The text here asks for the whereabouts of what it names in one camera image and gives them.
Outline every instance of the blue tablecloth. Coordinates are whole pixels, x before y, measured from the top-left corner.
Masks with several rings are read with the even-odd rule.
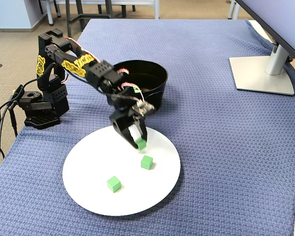
[[[144,59],[168,70],[162,108],[146,124],[176,146],[178,182],[130,216],[77,205],[63,163],[79,140],[110,125],[113,108],[70,78],[62,123],[25,127],[0,166],[0,235],[293,235],[295,96],[236,90],[229,57],[272,48],[248,21],[91,20],[79,43],[112,64]]]

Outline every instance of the white wall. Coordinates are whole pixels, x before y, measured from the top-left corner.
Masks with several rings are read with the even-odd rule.
[[[43,16],[38,0],[0,0],[0,29],[31,29]]]
[[[29,22],[31,25],[31,28],[35,26],[46,14],[41,14],[39,9],[38,0],[24,0],[26,9],[28,11],[29,16]],[[46,3],[45,1],[41,2],[41,5],[43,7],[44,13],[46,13]]]

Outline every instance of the monitor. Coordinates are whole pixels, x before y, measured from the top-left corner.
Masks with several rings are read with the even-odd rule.
[[[270,56],[230,58],[237,89],[294,95],[283,68],[295,58],[295,0],[236,0],[279,44]]]

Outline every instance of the white plate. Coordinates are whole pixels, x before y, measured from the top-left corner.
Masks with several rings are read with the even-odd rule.
[[[141,168],[144,155],[153,158],[150,170]],[[64,187],[83,208],[102,215],[130,215],[163,200],[175,186],[180,158],[172,142],[147,128],[147,147],[139,152],[112,126],[79,141],[62,170]],[[113,193],[107,180],[116,176],[121,189]]]

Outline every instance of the monitor stand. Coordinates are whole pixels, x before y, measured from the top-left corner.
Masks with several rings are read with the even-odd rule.
[[[293,96],[292,82],[283,68],[288,55],[279,45],[271,56],[230,58],[237,89]]]

